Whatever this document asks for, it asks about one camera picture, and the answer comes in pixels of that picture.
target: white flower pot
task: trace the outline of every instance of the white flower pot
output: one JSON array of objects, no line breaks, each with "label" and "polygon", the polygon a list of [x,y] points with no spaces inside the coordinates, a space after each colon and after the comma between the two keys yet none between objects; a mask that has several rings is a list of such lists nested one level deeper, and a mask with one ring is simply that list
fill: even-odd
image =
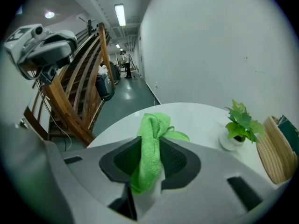
[{"label": "white flower pot", "polygon": [[220,144],[222,145],[222,147],[224,147],[228,151],[237,150],[244,143],[244,141],[239,142],[238,140],[235,140],[234,138],[228,139],[228,129],[225,127],[222,129],[222,131],[218,137],[218,140],[219,140]]}]

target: potted plant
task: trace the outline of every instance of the potted plant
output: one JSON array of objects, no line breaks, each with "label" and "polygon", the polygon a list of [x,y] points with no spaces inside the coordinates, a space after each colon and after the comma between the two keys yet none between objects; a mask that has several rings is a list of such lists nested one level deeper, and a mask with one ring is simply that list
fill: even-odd
[{"label": "potted plant", "polygon": [[256,134],[264,136],[263,125],[257,120],[253,120],[243,103],[237,103],[232,100],[232,108],[229,110],[229,122],[225,127],[223,134],[220,135],[221,145],[230,151],[236,150],[243,145],[245,139],[252,143],[257,142]]}]

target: green leaves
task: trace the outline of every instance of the green leaves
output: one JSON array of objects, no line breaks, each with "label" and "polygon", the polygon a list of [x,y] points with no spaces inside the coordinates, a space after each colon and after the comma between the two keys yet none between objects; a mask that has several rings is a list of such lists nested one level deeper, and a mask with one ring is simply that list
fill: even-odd
[{"label": "green leaves", "polygon": [[259,133],[264,137],[264,128],[257,120],[252,120],[247,109],[243,103],[237,103],[232,100],[233,107],[229,110],[229,119],[232,121],[225,127],[228,129],[228,138],[231,139],[235,136],[246,137],[252,142],[257,142],[255,133]]}]

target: hallway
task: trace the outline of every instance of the hallway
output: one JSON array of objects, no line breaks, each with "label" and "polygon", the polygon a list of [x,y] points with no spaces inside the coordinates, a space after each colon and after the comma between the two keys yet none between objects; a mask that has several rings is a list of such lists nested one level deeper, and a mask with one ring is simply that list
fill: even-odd
[{"label": "hallway", "polygon": [[93,128],[95,136],[118,120],[154,104],[154,97],[142,78],[136,76],[136,79],[125,79],[124,77],[125,73],[122,72],[114,96],[105,102],[100,111]]}]

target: white cloth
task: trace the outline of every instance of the white cloth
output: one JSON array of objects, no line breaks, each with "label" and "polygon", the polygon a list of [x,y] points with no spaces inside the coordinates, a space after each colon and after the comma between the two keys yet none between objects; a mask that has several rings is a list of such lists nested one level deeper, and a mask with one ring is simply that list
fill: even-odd
[{"label": "white cloth", "polygon": [[129,63],[129,56],[127,54],[122,55],[122,61],[124,63]]},{"label": "white cloth", "polygon": [[98,74],[99,75],[105,74],[107,76],[108,75],[108,69],[107,69],[107,67],[105,65],[99,66]]}]

